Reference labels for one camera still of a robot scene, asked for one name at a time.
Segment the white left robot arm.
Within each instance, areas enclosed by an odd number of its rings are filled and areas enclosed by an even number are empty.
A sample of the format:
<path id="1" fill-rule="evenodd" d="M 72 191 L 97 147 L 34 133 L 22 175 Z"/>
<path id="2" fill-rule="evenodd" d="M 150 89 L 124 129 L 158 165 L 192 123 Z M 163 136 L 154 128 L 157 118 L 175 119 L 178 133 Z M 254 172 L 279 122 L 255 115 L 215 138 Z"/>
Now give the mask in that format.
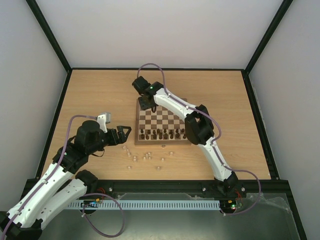
<path id="1" fill-rule="evenodd" d="M 37 240 L 48 223 L 81 197 L 107 197 L 97 190 L 98 178 L 80 170 L 91 155 L 127 141 L 124 126 L 107 128 L 102 118 L 86 120 L 66 141 L 47 171 L 10 210 L 0 213 L 1 239 Z"/>

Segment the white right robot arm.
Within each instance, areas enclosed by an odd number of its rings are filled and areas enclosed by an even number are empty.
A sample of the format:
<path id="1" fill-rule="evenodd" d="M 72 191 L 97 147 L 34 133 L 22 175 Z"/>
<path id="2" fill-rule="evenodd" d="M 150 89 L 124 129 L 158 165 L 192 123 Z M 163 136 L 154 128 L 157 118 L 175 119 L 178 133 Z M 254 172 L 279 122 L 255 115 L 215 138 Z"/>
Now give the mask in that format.
<path id="1" fill-rule="evenodd" d="M 224 196 L 236 189 L 238 177 L 223 157 L 214 133 L 213 120 L 204 105 L 196 106 L 177 97 L 163 84 L 150 84 L 142 76 L 137 77 L 132 86 L 138 92 L 139 104 L 145 109 L 164 107 L 183 120 L 186 138 L 198 146 L 207 158 L 214 175 L 214 185 Z"/>

